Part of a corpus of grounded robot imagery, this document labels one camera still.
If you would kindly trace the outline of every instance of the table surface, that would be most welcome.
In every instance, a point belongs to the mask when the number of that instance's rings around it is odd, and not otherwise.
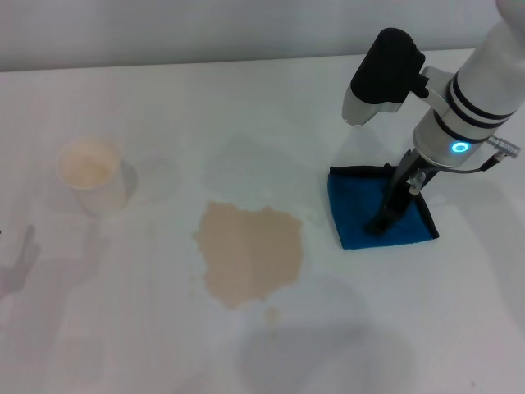
[[[469,53],[427,63],[456,71]],[[346,125],[362,59],[1,74],[0,392],[522,393],[523,158],[437,176],[423,195],[439,240],[342,250],[328,168],[396,164],[427,110],[411,97]],[[524,122],[499,135],[525,146]],[[86,217],[55,176],[77,135],[114,141],[135,179],[112,218]],[[241,309],[210,296],[192,238],[209,201],[298,218],[299,280]]]

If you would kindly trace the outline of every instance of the cable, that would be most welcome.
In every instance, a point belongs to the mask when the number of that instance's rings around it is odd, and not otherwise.
[[[454,170],[453,168],[429,167],[419,168],[418,172],[452,172],[453,174],[475,174],[476,172],[481,172],[481,170],[481,168],[474,168],[473,170]]]
[[[474,168],[473,170],[454,170],[453,168],[445,167],[429,167],[429,168],[419,168],[416,171],[418,173],[429,173],[429,172],[452,172],[453,174],[475,174],[476,172],[486,171],[489,168],[494,167],[497,163],[501,162],[505,158],[505,155],[498,152],[491,156],[486,162],[484,162],[479,168]]]

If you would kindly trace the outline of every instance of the spill stain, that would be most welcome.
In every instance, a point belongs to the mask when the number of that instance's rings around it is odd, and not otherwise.
[[[208,292],[237,309],[295,283],[303,262],[302,225],[270,207],[244,211],[234,204],[209,203],[194,233],[207,266],[203,280]]]

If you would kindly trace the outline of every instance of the cup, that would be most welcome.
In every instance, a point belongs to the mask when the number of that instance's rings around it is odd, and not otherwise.
[[[92,216],[107,216],[126,205],[121,155],[106,140],[81,137],[71,141],[58,155],[57,174]]]

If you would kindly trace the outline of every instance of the blue cloth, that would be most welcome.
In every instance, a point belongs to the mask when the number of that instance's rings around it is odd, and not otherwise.
[[[413,244],[429,241],[436,236],[422,219],[420,206],[412,202],[406,214],[382,236],[364,231],[365,225],[376,215],[389,177],[353,177],[330,174],[328,195],[331,213],[343,249],[364,249],[378,246]]]

